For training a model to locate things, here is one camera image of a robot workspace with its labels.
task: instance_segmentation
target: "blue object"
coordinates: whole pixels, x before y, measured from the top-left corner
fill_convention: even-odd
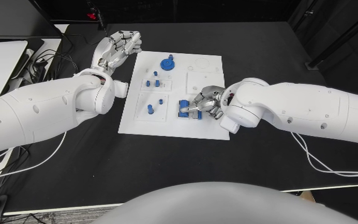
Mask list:
[[[188,100],[182,100],[179,101],[179,113],[178,116],[179,117],[189,117],[189,113],[182,113],[181,109],[189,106],[189,101]]]
[[[155,112],[153,106],[149,105],[149,106],[148,106],[148,113],[149,113],[149,114],[153,114],[153,112]]]
[[[175,67],[173,55],[169,55],[169,58],[163,59],[161,62],[161,67],[163,70],[172,70]]]

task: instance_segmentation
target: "white cable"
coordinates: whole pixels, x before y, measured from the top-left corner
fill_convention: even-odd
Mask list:
[[[311,164],[311,166],[314,167],[315,170],[318,170],[318,171],[321,171],[321,172],[325,172],[325,173],[334,173],[334,174],[337,174],[337,175],[340,175],[340,176],[345,176],[345,177],[357,177],[357,176],[358,176],[358,171],[334,171],[334,170],[332,170],[332,169],[319,161],[319,159],[309,153],[309,151],[308,151],[308,144],[306,144],[306,142],[305,142],[302,136],[301,136],[299,134],[296,134],[296,135],[301,137],[305,146],[302,145],[301,141],[298,140],[295,134],[293,134],[292,132],[290,132],[290,134],[293,135],[293,138],[295,138],[295,140],[298,141],[298,143],[299,143],[302,149],[306,151],[308,162],[309,162],[309,164]],[[309,157],[312,157],[312,158],[319,162],[319,164],[321,164],[329,171],[325,171],[325,170],[318,169],[318,168],[315,167],[315,165],[312,164],[312,161],[311,161],[311,158],[309,158]]]
[[[28,170],[31,170],[31,169],[33,169],[33,168],[36,168],[38,166],[41,166],[51,158],[52,158],[52,156],[55,155],[55,153],[57,153],[57,151],[58,151],[58,149],[61,148],[61,145],[62,145],[62,143],[64,143],[64,140],[65,140],[65,134],[64,134],[64,137],[62,137],[62,140],[61,140],[61,143],[59,143],[59,145],[58,145],[58,148],[55,149],[55,151],[54,151],[54,153],[52,153],[52,155],[38,164],[38,165],[35,165],[33,167],[29,167],[29,168],[26,168],[26,169],[22,169],[22,170],[19,170],[19,171],[15,171],[15,172],[9,172],[9,173],[6,173],[6,174],[3,174],[3,175],[0,175],[0,177],[2,176],[7,176],[7,175],[12,175],[12,174],[15,174],[15,173],[19,173],[19,172],[23,172],[23,171],[28,171]]]
[[[13,148],[9,148],[9,150],[0,154],[0,158],[13,150]]]

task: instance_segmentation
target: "metal pole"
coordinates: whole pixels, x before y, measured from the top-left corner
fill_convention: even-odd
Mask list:
[[[327,50],[319,54],[314,61],[311,63],[305,63],[309,70],[318,70],[316,66],[328,59],[331,54],[347,43],[347,41],[355,36],[357,33],[358,21],[355,22],[352,27],[345,31],[345,33],[340,36],[335,42],[328,46]]]
[[[303,20],[306,19],[306,17],[311,16],[311,15],[314,14],[314,9],[312,9],[312,8],[314,8],[315,4],[318,3],[318,1],[319,1],[319,0],[314,0],[312,3],[309,4],[309,7],[308,7],[308,9],[306,9],[306,11],[305,11],[305,14],[303,14],[303,16],[301,17],[301,20],[298,21],[298,23],[296,23],[296,25],[295,25],[295,27],[293,27],[293,31],[295,31],[295,32],[296,32],[296,30],[298,30],[298,28],[299,28],[299,26],[301,26]]]

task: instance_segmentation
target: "table surface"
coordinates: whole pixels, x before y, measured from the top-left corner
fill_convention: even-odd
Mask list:
[[[247,77],[325,85],[318,71],[308,71],[305,53],[288,23],[111,24],[142,32],[143,50],[223,56],[225,85]],[[104,37],[97,25],[71,25],[93,43]],[[80,69],[91,65],[96,46],[71,36],[71,52]],[[113,79],[130,82],[136,55],[117,68]],[[62,77],[74,67],[64,62]],[[314,170],[289,132],[266,121],[241,128],[230,141],[119,134],[126,99],[116,99],[106,115],[85,121],[67,133],[52,159],[36,169],[10,177],[2,193],[9,195],[6,212],[124,203],[172,185],[225,181],[279,190],[358,184],[358,178]],[[35,143],[25,167],[38,164],[55,150],[62,136]],[[358,145],[305,137],[311,152],[337,170],[358,169]]]

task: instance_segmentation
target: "robotic hand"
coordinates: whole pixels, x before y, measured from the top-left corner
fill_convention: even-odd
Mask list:
[[[97,45],[91,69],[0,96],[0,151],[55,137],[109,112],[129,87],[110,75],[129,55],[142,52],[140,44],[139,32],[114,33]]]
[[[208,86],[182,112],[207,111],[231,133],[264,119],[303,135],[358,142],[358,95],[318,85],[269,85],[247,78],[227,89]]]

